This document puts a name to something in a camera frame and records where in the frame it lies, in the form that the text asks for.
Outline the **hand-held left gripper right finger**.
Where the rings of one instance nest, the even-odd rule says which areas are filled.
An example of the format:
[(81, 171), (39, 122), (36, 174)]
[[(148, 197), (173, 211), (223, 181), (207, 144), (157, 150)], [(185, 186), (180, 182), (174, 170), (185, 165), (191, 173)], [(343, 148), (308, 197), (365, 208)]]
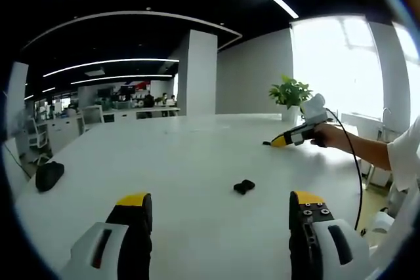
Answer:
[(321, 197), (289, 195), (292, 279), (366, 279), (369, 246), (346, 221), (336, 219)]

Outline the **person's right hand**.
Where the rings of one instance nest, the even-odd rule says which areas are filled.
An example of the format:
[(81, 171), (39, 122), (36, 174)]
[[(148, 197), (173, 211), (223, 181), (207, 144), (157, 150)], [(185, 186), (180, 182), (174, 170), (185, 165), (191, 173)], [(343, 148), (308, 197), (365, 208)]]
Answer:
[(343, 129), (327, 123), (321, 123), (315, 126), (314, 138), (310, 143), (325, 148), (342, 149), (346, 139)]

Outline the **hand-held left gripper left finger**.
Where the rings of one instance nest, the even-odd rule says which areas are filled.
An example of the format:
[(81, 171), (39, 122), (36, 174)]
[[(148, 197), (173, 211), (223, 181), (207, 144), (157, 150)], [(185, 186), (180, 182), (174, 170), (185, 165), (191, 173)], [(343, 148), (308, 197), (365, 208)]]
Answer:
[(125, 196), (74, 243), (60, 278), (149, 279), (152, 224), (151, 194)]

